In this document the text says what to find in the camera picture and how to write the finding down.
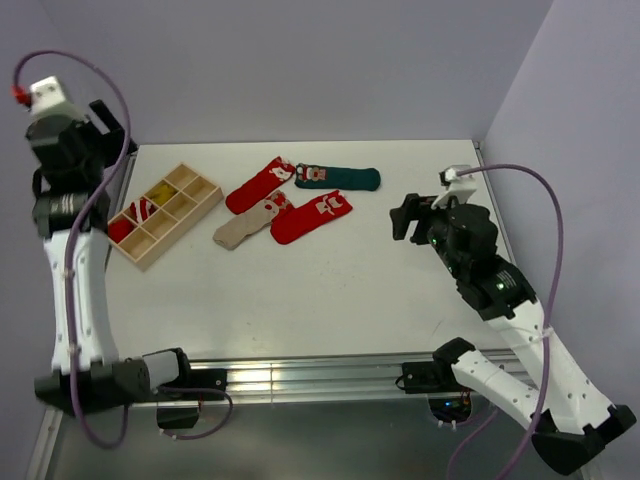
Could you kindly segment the yellow sock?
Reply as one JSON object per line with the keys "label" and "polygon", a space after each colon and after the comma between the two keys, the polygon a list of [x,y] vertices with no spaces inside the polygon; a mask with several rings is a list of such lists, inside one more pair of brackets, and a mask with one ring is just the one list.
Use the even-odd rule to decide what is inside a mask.
{"label": "yellow sock", "polygon": [[177,190],[169,184],[160,184],[150,191],[147,197],[157,206],[162,206],[167,203],[175,194]]}

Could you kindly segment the red white striped sock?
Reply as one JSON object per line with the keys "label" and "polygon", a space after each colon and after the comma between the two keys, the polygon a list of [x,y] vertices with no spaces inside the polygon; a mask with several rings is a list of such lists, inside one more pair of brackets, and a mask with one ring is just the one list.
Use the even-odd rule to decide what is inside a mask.
{"label": "red white striped sock", "polygon": [[134,200],[129,206],[130,217],[137,224],[144,223],[155,211],[155,205],[145,197]]}

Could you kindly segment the red sock with santa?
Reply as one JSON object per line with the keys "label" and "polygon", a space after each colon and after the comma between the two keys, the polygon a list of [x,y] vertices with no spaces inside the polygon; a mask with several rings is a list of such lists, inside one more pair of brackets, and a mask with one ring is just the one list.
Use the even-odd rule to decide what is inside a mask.
{"label": "red sock with santa", "polygon": [[124,240],[133,230],[135,226],[126,218],[118,219],[108,226],[108,236],[116,244]]}

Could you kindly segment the wooden compartment tray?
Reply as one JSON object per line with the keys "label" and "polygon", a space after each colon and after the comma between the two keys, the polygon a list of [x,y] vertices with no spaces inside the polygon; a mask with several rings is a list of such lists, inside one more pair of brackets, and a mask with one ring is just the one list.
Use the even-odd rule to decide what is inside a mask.
{"label": "wooden compartment tray", "polygon": [[[148,193],[160,184],[173,186],[177,193],[164,205],[157,206]],[[137,224],[130,217],[130,204],[140,197],[150,200],[156,211],[144,222]],[[113,249],[124,256],[139,270],[147,270],[178,240],[199,223],[214,207],[222,203],[225,195],[220,186],[203,176],[191,166],[181,163],[161,177],[144,194],[126,203],[124,208],[109,220],[110,223],[126,218],[135,229],[119,244],[108,236]]]}

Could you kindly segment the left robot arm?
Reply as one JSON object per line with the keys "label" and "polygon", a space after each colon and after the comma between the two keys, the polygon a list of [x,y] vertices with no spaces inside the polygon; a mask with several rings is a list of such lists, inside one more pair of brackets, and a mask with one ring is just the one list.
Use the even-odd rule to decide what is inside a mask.
{"label": "left robot arm", "polygon": [[40,163],[32,216],[54,290],[56,337],[51,372],[34,382],[43,403],[77,417],[150,399],[162,390],[183,399],[195,386],[180,348],[123,359],[110,328],[105,267],[110,197],[106,167],[127,157],[124,129],[101,101],[102,133],[69,100],[38,100],[26,138]]}

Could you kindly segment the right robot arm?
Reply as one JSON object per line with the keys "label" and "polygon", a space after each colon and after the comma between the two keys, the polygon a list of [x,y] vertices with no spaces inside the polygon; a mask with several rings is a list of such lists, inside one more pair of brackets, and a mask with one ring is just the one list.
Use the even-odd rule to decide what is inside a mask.
{"label": "right robot arm", "polygon": [[430,245],[457,291],[508,344],[533,381],[527,386],[492,364],[470,342],[455,338],[433,353],[433,378],[494,403],[523,428],[556,473],[570,475],[637,422],[587,378],[562,341],[544,328],[544,308],[521,271],[497,252],[498,228],[487,208],[451,199],[443,207],[416,193],[391,210],[392,236]]}

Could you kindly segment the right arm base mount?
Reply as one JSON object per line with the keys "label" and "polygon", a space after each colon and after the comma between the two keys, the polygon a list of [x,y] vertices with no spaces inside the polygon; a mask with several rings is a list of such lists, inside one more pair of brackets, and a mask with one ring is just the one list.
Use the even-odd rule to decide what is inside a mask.
{"label": "right arm base mount", "polygon": [[471,418],[470,390],[460,385],[450,368],[440,362],[405,362],[394,384],[407,395],[425,395],[439,428],[456,429]]}

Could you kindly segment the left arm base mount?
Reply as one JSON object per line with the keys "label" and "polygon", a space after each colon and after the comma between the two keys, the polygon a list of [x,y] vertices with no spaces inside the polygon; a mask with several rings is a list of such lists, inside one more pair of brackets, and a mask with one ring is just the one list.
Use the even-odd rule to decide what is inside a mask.
{"label": "left arm base mount", "polygon": [[207,368],[192,370],[183,385],[162,387],[156,395],[157,426],[178,436],[197,436],[197,426],[221,428],[233,410],[227,385],[226,369]]}

